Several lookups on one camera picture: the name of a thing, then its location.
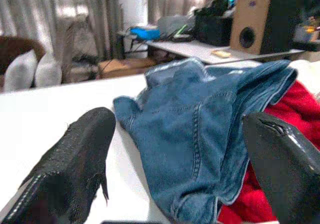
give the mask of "red clothing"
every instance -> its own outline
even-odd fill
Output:
[[[264,112],[298,128],[320,150],[320,104],[298,81],[279,103],[269,105]],[[223,206],[218,220],[224,224],[277,220],[251,164],[246,171],[239,197],[231,206]]]

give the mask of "jeans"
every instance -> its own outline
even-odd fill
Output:
[[[145,74],[147,88],[137,98],[113,101],[166,215],[209,224],[222,204],[235,201],[249,162],[242,116],[281,99],[297,77],[288,65],[232,69],[205,68],[197,58],[173,61]]]

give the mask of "speaker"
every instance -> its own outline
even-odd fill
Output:
[[[287,52],[299,23],[298,0],[237,0],[230,47],[250,54]]]

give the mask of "gray pillow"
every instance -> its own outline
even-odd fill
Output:
[[[47,52],[40,60],[35,72],[34,83],[38,88],[60,85],[62,80],[61,67],[54,56]]]
[[[10,63],[4,74],[4,92],[28,89],[31,87],[37,69],[34,50],[21,54]]]

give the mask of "white table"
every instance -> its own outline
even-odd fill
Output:
[[[222,63],[231,63],[237,61],[245,61],[245,60],[262,60],[262,59],[270,59],[270,58],[284,58],[291,55],[301,54],[304,50],[292,49],[288,52],[280,52],[280,53],[272,53],[272,54],[264,54],[264,55],[254,55],[245,53],[242,51],[232,50],[229,46],[226,47],[218,47],[213,45],[208,45],[197,40],[193,40],[191,42],[153,42],[147,41],[146,44],[155,49],[160,49],[167,51],[169,53],[174,53],[183,57],[198,57],[200,60],[206,64],[222,64]],[[224,50],[226,52],[231,53],[230,58],[219,58],[215,55],[211,55],[212,50]]]
[[[96,107],[112,110],[114,98],[136,96],[145,86],[144,76],[134,75],[0,95],[0,209],[68,124]],[[152,201],[138,150],[118,123],[106,159],[106,176],[108,206],[100,188],[87,224],[170,223]]]

